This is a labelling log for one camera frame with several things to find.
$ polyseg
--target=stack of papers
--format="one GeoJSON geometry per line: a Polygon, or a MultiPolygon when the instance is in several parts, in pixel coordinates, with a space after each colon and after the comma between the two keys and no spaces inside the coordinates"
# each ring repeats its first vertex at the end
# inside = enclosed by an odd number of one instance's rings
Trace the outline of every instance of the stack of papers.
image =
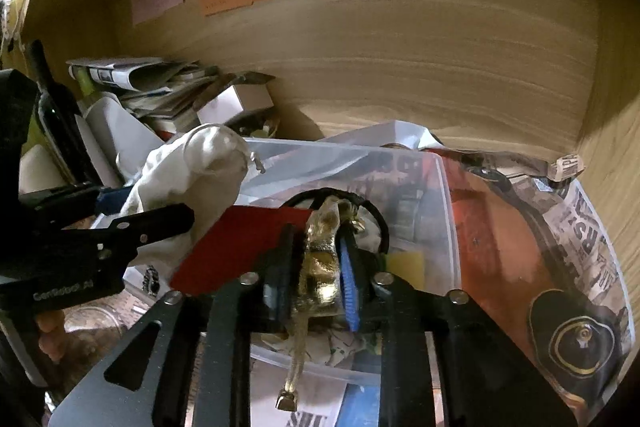
{"type": "Polygon", "coordinates": [[[218,68],[169,62],[159,57],[80,58],[70,60],[69,73],[78,79],[81,69],[97,84],[123,89],[118,99],[128,112],[156,132],[175,134],[196,127],[191,108],[196,97],[219,81],[218,68]]]}

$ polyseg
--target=newspaper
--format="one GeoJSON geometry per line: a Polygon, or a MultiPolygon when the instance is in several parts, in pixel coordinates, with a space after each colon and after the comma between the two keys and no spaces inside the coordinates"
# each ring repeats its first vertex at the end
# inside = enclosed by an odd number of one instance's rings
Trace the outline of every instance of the newspaper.
{"type": "MultiPolygon", "coordinates": [[[[362,136],[368,145],[388,146],[434,139],[426,128],[400,124],[374,126],[378,142],[373,128],[326,141],[358,143],[362,136]],[[394,135],[404,128],[408,136],[394,135]]],[[[586,425],[612,394],[636,338],[615,251],[574,177],[584,163],[578,155],[547,164],[440,143],[421,149],[445,163],[462,287],[586,425]]]]}
{"type": "Polygon", "coordinates": [[[86,68],[97,84],[138,92],[159,89],[188,65],[186,62],[165,62],[159,57],[77,58],[66,63],[69,75],[75,80],[78,79],[78,68],[86,68]]]}

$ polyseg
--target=book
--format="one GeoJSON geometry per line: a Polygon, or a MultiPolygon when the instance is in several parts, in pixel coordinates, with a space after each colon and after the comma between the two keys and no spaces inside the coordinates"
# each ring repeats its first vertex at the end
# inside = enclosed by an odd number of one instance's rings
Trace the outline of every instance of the book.
{"type": "Polygon", "coordinates": [[[181,113],[173,117],[162,116],[148,116],[143,118],[143,122],[146,123],[156,133],[171,133],[188,132],[194,127],[200,125],[198,115],[191,108],[187,107],[181,113]]]}
{"type": "Polygon", "coordinates": [[[184,84],[180,89],[175,89],[169,93],[145,93],[137,96],[121,96],[120,102],[133,115],[142,118],[148,115],[155,116],[176,116],[186,107],[193,103],[193,100],[207,86],[214,82],[216,77],[204,76],[184,84]]]}

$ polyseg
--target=black cord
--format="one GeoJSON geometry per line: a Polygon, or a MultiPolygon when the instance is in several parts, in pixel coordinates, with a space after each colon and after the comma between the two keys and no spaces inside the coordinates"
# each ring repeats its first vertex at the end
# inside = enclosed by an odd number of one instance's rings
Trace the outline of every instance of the black cord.
{"type": "Polygon", "coordinates": [[[318,210],[324,203],[324,200],[329,196],[336,196],[341,200],[351,201],[356,206],[362,206],[366,209],[371,216],[376,220],[380,229],[380,246],[378,247],[378,253],[386,254],[389,251],[389,227],[386,224],[385,218],[371,201],[366,200],[361,195],[355,192],[347,192],[346,190],[340,190],[333,187],[313,188],[311,190],[305,190],[285,201],[282,206],[297,206],[303,201],[313,199],[311,210],[318,210]]]}

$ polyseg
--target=metal screw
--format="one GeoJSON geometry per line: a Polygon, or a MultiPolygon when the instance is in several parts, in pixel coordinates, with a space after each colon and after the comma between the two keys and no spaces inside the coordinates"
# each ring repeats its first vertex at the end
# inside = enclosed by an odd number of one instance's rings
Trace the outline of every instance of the metal screw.
{"type": "Polygon", "coordinates": [[[355,219],[351,219],[351,226],[355,229],[356,233],[364,232],[366,227],[364,226],[364,221],[359,217],[355,219]]]}
{"type": "Polygon", "coordinates": [[[171,290],[170,292],[167,292],[166,295],[164,296],[165,304],[173,305],[173,304],[177,304],[181,300],[182,300],[182,293],[178,292],[178,290],[171,290]]]}
{"type": "Polygon", "coordinates": [[[240,276],[240,283],[245,286],[253,286],[258,280],[260,280],[260,276],[256,272],[247,272],[240,276]]]}
{"type": "Polygon", "coordinates": [[[380,286],[388,286],[394,281],[394,276],[389,272],[378,272],[373,276],[373,281],[380,286]]]}
{"type": "Polygon", "coordinates": [[[593,331],[591,331],[591,326],[587,323],[583,323],[578,330],[578,334],[576,335],[576,339],[578,340],[580,348],[584,349],[585,347],[587,347],[592,336],[593,331]]]}
{"type": "Polygon", "coordinates": [[[100,261],[104,261],[105,259],[108,259],[111,257],[111,250],[109,250],[108,248],[103,248],[102,250],[98,250],[98,259],[100,259],[100,261]]]}
{"type": "Polygon", "coordinates": [[[451,290],[449,299],[453,304],[466,304],[469,302],[469,294],[464,290],[451,290]]]}

